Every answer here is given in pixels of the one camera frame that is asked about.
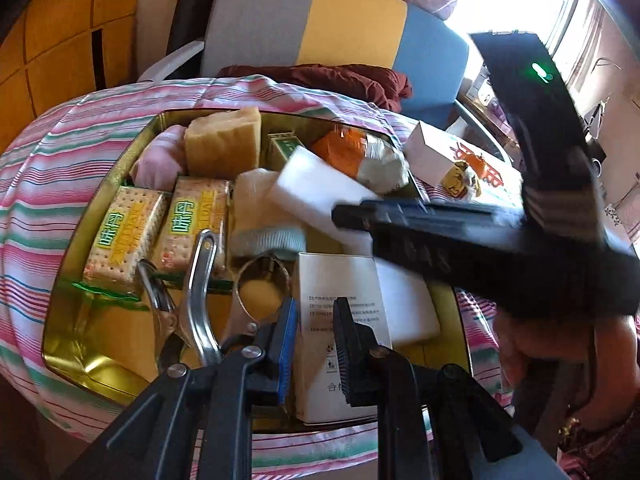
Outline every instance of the tablecloth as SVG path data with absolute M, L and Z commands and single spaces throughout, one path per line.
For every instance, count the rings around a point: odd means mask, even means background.
M 136 83 L 72 99 L 37 118 L 0 157 L 0 373 L 60 428 L 93 440 L 121 408 L 47 370 L 40 346 L 50 292 L 76 224 L 120 154 L 170 108 L 238 108 L 340 121 L 403 142 L 401 116 L 330 92 L 263 76 Z M 426 187 L 427 194 L 433 188 Z M 458 291 L 474 376 L 503 405 L 492 333 L 495 305 Z M 256 479 L 294 478 L 376 456 L 376 424 L 254 436 Z

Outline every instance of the metal armrest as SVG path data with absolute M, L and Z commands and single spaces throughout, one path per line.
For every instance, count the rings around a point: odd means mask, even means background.
M 184 65 L 197 53 L 204 49 L 204 41 L 191 41 L 185 46 L 180 47 L 178 50 L 174 50 L 168 56 L 164 56 L 160 61 L 153 63 L 152 66 L 147 68 L 142 75 L 138 78 L 138 82 L 153 81 L 159 82 L 167 77 L 171 72 Z
M 494 136 L 487 130 L 478 119 L 476 119 L 475 115 L 473 115 L 469 110 L 465 108 L 465 106 L 456 99 L 454 102 L 456 106 L 456 111 L 462 117 L 466 124 L 471 126 L 477 133 L 480 135 L 488 145 L 488 152 L 493 156 L 496 156 L 500 160 L 503 160 L 507 164 L 511 164 L 511 158 L 507 155 L 507 152 L 504 151 L 504 148 L 500 145 L 500 143 L 495 139 Z

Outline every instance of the maroon blanket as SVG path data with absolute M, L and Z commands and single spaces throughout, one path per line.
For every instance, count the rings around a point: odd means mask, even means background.
M 327 90 L 374 103 L 380 108 L 399 112 L 400 99 L 412 95 L 407 76 L 390 68 L 369 65 L 326 66 L 306 64 L 297 66 L 224 67 L 218 77 L 244 77 L 260 74 L 278 83 L 291 83 L 305 88 Z

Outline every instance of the green led indicator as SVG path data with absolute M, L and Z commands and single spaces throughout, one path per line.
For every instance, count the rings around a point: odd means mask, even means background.
M 542 68 L 538 63 L 532 64 L 531 67 L 536 71 L 536 74 L 538 74 L 539 78 L 547 84 L 549 84 L 549 81 L 554 78 L 552 74 L 546 73 L 546 70 Z

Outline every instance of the metal tray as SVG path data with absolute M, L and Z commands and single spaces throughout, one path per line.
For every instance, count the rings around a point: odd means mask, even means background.
M 100 222 L 145 146 L 172 124 L 187 126 L 194 118 L 213 111 L 220 110 L 168 110 L 154 117 L 140 131 L 85 210 L 53 286 L 42 341 L 47 367 L 67 381 L 121 405 L 129 404 L 158 374 L 153 356 L 151 313 L 143 303 L 94 296 L 72 284 L 81 281 L 84 263 Z M 281 132 L 294 132 L 305 146 L 309 146 L 327 134 L 334 124 L 328 120 L 263 112 L 262 146 L 266 148 L 268 134 Z M 369 133 L 390 141 L 385 134 L 370 130 Z M 265 164 L 264 152 L 265 149 L 260 156 L 261 165 Z M 394 195 L 415 197 L 419 193 L 412 180 Z M 340 252 L 339 244 L 317 235 L 308 240 L 310 252 Z M 398 350 L 416 364 L 440 367 L 457 363 L 470 371 L 455 295 L 450 286 L 441 283 L 428 283 L 428 287 L 440 321 L 440 335 L 423 344 Z M 180 292 L 172 290 L 174 294 L 179 300 Z M 231 296 L 210 294 L 207 299 L 212 328 L 219 335 L 226 323 Z M 190 364 L 192 359 L 186 356 L 185 361 Z M 257 418 L 255 429 L 295 432 L 308 431 L 308 426 L 280 410 Z

